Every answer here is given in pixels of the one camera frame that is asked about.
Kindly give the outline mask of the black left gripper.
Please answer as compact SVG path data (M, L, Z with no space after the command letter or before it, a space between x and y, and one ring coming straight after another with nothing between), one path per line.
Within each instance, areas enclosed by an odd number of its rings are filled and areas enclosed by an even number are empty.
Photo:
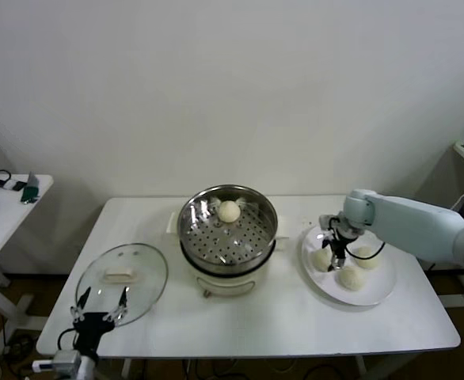
M91 287L87 287L85 292L78 298L76 305L70 308L73 321L76 321L74 329L78 334L78 338L75 347L79 351L96 351L103 335L115 328L114 321L121 320L127 313L129 287L124 287L117 307L109 313L84 313L90 291Z

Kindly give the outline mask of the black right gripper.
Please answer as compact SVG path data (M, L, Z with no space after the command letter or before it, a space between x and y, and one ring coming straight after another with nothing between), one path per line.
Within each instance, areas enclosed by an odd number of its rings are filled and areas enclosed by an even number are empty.
M357 240L363 230L352 226L349 221L342 215L328 215L326 221L326 230L329 236L322 242L327 263L326 271L331 272L341 270L346 264L346 248Z

